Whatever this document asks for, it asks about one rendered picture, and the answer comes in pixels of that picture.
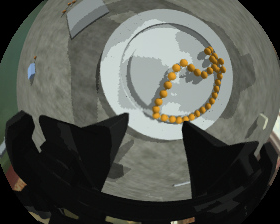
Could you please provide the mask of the small cream cube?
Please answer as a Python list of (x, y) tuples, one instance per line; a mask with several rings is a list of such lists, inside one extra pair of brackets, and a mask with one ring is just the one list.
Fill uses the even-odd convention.
[(262, 113), (258, 113), (257, 124), (260, 125), (261, 129), (265, 129), (266, 121), (268, 121), (268, 117), (262, 115)]

